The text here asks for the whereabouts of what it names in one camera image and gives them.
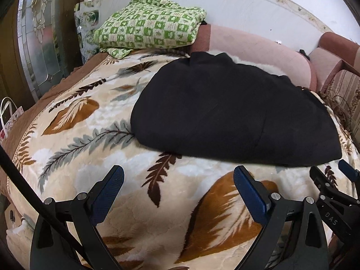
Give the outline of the pink bed headboard cushion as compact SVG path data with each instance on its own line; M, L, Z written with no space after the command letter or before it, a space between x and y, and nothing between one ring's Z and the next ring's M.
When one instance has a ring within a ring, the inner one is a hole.
M324 93L333 83L359 88L359 45L325 32L315 50L304 55L287 46L244 31L202 25L190 52L225 52L244 61L274 66L294 85Z

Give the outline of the leaf pattern fleece blanket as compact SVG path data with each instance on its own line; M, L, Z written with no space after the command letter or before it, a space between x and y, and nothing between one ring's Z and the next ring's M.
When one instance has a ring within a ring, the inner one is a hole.
M191 55L137 51L117 60L98 54L24 112L2 143L42 201L72 200L89 192L113 166L124 169L123 186L96 227L123 269L237 266L262 228L234 185L238 166L283 198L302 201L319 193L309 175L312 166L176 155L139 143L130 118L141 92L164 65ZM228 56L235 63L288 77L274 66ZM339 191L354 196L355 187L338 162L358 168L359 150L332 108L310 92L334 121L342 151L340 159L316 166Z

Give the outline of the green checkered folded quilt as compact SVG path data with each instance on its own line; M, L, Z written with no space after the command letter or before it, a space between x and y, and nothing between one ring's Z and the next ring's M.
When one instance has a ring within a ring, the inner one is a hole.
M116 59L133 50L173 49L192 45L206 11L171 0L130 0L93 34L101 52Z

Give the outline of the striped beige side cushion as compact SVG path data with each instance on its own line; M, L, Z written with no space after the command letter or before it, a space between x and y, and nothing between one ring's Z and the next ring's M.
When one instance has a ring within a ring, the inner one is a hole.
M359 149L359 75L340 70L324 84L320 97L328 104Z

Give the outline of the white paper shopping bag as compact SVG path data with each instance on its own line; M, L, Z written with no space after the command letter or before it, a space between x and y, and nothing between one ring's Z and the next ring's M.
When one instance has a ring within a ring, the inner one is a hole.
M17 107L10 97L1 101L1 143L8 137L17 119L24 113L23 107Z

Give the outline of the dark navy hooded coat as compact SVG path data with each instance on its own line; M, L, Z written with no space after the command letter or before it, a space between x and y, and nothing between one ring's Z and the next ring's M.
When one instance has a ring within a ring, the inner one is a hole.
M140 144L176 155L285 167L342 156L335 123L309 90L224 53L164 65L130 118Z

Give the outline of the glass panel door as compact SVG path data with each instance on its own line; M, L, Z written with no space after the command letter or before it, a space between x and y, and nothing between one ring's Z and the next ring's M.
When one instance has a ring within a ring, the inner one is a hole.
M74 7L83 0L19 0L21 64L34 100L82 65Z

